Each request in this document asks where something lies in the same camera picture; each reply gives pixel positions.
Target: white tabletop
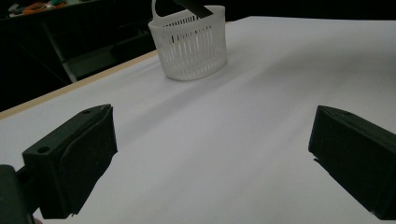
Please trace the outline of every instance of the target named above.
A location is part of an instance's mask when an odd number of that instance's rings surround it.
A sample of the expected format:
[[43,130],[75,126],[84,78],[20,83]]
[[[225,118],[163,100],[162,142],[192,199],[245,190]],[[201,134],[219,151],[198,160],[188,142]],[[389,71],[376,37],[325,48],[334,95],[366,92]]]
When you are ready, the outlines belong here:
[[0,162],[19,169],[77,112],[114,106],[119,152],[78,215],[45,224],[384,222],[308,142],[318,105],[396,133],[396,22],[249,17],[226,40],[210,77],[168,79],[154,56],[0,120]]

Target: white basket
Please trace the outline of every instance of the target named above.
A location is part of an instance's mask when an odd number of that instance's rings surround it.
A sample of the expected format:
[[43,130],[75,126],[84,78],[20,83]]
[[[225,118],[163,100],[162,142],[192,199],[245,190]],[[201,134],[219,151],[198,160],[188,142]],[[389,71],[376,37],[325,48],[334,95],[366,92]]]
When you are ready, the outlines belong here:
[[148,23],[167,77],[193,80],[217,72],[227,61],[225,7],[205,6],[212,15],[198,18],[185,9],[160,17],[152,0]]

